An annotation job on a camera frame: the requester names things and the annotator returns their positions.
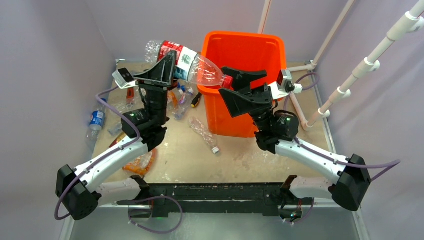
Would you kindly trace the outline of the large clear plastic bottle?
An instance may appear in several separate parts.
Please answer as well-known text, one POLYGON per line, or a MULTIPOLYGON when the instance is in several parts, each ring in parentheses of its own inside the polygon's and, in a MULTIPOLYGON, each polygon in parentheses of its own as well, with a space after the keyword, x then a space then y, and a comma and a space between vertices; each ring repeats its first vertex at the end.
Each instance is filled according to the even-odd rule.
POLYGON ((220 148, 218 147, 218 141, 216 137, 197 117, 190 117, 188 119, 188 125, 195 133, 203 138, 214 155, 217 155, 221 152, 220 148))

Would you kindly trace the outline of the red label cola bottle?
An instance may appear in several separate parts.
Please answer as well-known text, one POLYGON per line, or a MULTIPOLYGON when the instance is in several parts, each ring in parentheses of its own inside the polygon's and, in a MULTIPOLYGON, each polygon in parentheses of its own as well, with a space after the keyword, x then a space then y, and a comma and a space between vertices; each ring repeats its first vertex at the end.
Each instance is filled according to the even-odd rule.
POLYGON ((168 40, 150 40, 145 46, 145 61, 155 63, 168 52, 176 52, 174 77, 188 83, 231 88, 233 77, 225 74, 214 62, 198 52, 168 40))

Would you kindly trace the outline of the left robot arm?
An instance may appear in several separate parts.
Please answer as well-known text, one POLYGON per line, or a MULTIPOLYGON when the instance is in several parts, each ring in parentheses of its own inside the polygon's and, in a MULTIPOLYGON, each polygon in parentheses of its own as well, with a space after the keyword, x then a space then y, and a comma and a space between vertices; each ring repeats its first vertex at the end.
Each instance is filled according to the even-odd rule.
POLYGON ((112 74, 116 87, 121 90, 131 87, 145 90, 140 94, 143 107, 120 113, 96 96, 99 103, 121 118, 126 136, 96 158, 74 168, 64 165, 58 170, 56 220, 72 217, 77 221, 89 216, 101 200, 107 199, 107 192, 111 190, 111 185, 104 181, 127 163, 158 147, 165 139, 167 128, 164 125, 169 121, 168 92, 177 86, 174 79, 176 58, 177 51, 171 50, 138 75, 131 75, 127 68, 120 68, 112 74))

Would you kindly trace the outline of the orange label clear bottle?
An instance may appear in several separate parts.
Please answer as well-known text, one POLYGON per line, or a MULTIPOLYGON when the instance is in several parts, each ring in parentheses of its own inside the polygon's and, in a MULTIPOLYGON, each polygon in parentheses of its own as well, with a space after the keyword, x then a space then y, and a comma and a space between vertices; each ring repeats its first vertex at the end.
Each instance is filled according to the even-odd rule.
POLYGON ((178 99, 175 93, 170 90, 167 92, 167 110, 169 112, 175 112, 179 107, 178 99))

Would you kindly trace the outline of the orange plastic bin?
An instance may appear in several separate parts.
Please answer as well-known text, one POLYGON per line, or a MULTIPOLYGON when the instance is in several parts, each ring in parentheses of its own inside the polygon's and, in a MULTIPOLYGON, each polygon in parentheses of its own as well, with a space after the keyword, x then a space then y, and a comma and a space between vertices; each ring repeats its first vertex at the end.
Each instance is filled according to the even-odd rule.
MULTIPOLYGON (((252 82, 252 88, 274 82, 287 67, 283 40, 268 34, 212 31, 204 38, 201 54, 219 68, 248 72, 265 70, 267 76, 252 82)), ((218 89, 217 86, 198 86, 203 95, 209 131, 220 136, 253 138, 258 129, 252 118, 248 114, 232 118, 218 89)))

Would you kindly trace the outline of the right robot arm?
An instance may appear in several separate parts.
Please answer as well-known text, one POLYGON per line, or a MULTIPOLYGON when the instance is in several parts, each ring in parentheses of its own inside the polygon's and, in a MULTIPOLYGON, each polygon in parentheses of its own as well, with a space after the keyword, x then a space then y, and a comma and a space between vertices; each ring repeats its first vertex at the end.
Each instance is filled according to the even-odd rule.
POLYGON ((231 117, 247 114, 252 118, 258 147, 321 174, 314 178, 289 176, 280 191, 282 200, 292 204, 304 198, 330 199, 346 210, 357 211, 372 182, 365 160, 356 154, 338 155, 299 139, 297 115, 276 110, 279 99, 303 90, 302 85, 293 82, 291 72, 282 69, 275 81, 256 88, 251 83, 265 78, 265 70, 242 71, 225 66, 222 72, 225 79, 219 94, 231 117))

